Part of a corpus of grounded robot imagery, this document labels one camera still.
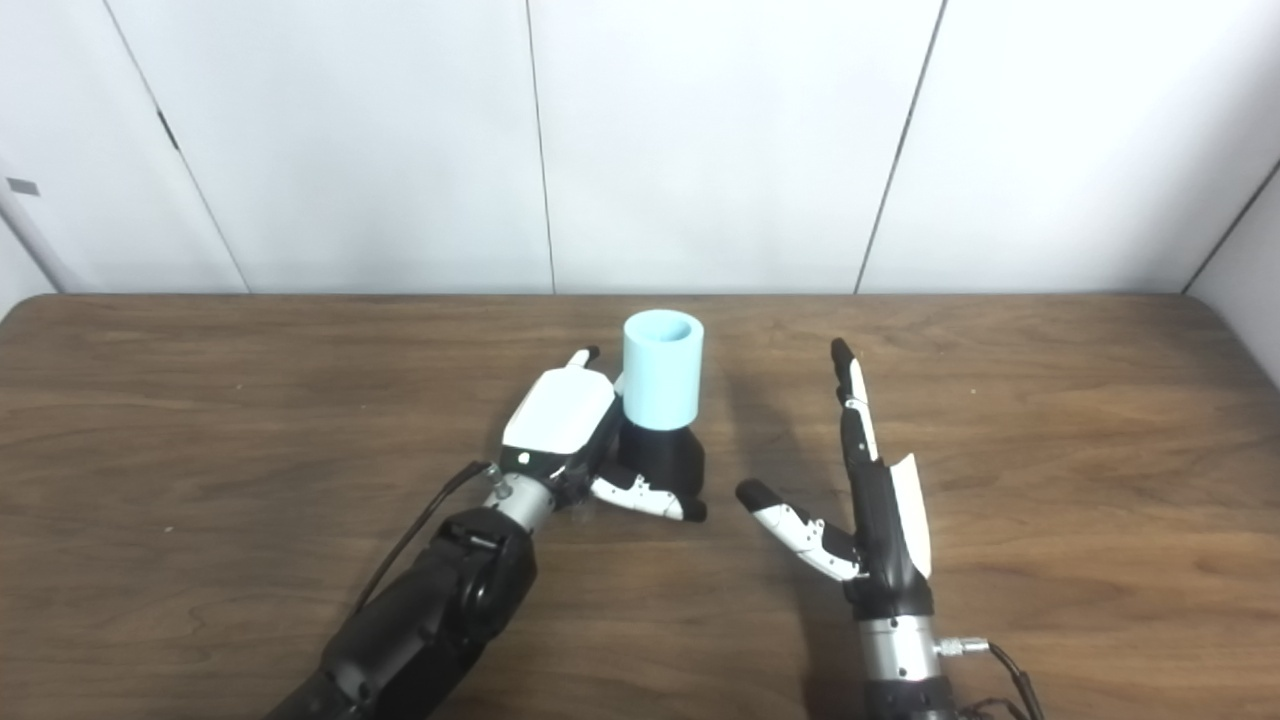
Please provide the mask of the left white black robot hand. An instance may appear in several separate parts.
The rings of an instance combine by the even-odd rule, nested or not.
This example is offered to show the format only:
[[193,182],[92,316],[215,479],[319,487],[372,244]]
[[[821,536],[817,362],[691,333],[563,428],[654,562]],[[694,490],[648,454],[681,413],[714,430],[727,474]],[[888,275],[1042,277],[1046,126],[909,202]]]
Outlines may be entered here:
[[701,523],[705,451],[690,427],[652,429],[625,414],[620,384],[590,366],[586,346],[541,373],[503,429],[486,507],[527,534],[590,498]]

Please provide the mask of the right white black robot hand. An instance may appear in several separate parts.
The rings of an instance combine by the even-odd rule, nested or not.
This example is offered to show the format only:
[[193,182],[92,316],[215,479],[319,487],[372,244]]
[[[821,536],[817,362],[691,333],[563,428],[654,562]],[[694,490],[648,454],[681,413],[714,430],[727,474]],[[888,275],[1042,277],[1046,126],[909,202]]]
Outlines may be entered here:
[[910,618],[929,618],[931,538],[915,459],[883,460],[858,355],[844,338],[832,340],[829,355],[854,528],[829,524],[756,478],[741,480],[735,496],[796,559],[841,584],[860,623],[901,626]]

